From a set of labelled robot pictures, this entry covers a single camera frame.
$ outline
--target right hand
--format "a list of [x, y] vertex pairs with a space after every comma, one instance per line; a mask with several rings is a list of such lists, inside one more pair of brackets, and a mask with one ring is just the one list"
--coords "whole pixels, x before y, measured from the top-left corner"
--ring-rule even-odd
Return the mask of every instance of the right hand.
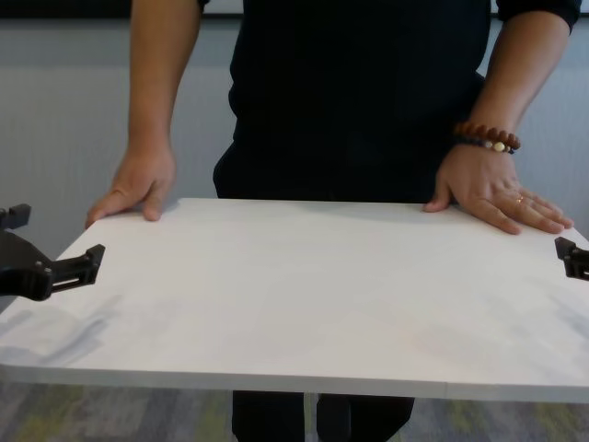
[[159, 220], [175, 180], [176, 159], [167, 139], [130, 140], [110, 191], [88, 212], [86, 228], [139, 203], [146, 220]]

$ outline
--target white tabletop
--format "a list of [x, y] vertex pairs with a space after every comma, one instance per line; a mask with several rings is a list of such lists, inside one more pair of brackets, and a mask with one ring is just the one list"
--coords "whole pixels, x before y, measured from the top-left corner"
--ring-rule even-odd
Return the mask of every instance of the white tabletop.
[[[564, 235], [580, 247], [576, 231]], [[551, 235], [417, 205], [181, 200], [97, 223], [96, 285], [0, 316], [15, 381], [589, 401], [589, 283]]]

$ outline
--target person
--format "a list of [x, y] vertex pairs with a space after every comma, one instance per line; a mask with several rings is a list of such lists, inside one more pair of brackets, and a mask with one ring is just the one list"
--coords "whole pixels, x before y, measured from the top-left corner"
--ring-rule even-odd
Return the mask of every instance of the person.
[[[129, 142], [88, 226], [138, 203], [145, 219], [162, 215], [176, 173], [172, 110], [205, 3], [133, 1]], [[504, 24], [483, 79], [489, 0], [244, 0], [229, 95], [237, 125], [214, 170], [218, 196], [424, 203], [430, 213], [456, 203], [508, 234], [571, 227], [520, 184], [512, 156], [479, 144], [514, 145], [580, 4], [498, 1]], [[453, 133], [465, 128], [480, 140]], [[363, 442], [388, 440], [413, 406], [346, 401], [349, 440]], [[236, 391], [233, 431], [240, 442], [303, 441], [302, 394]]]

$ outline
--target wooden bead bracelet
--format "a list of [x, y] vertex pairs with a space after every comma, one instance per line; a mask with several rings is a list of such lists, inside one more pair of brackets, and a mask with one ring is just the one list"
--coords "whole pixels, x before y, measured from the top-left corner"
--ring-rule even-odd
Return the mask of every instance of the wooden bead bracelet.
[[512, 154], [522, 146], [519, 138], [514, 134], [475, 122], [458, 123], [454, 128], [454, 135], [458, 137], [460, 143], [480, 145], [508, 154]]

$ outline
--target carpet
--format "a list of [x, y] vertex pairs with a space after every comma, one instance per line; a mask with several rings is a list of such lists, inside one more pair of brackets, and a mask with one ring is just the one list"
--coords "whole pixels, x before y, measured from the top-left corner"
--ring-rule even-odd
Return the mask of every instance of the carpet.
[[[227, 391], [0, 383], [0, 442], [230, 442]], [[315, 435], [306, 396], [306, 442]], [[392, 442], [589, 442], [589, 406], [418, 400]]]

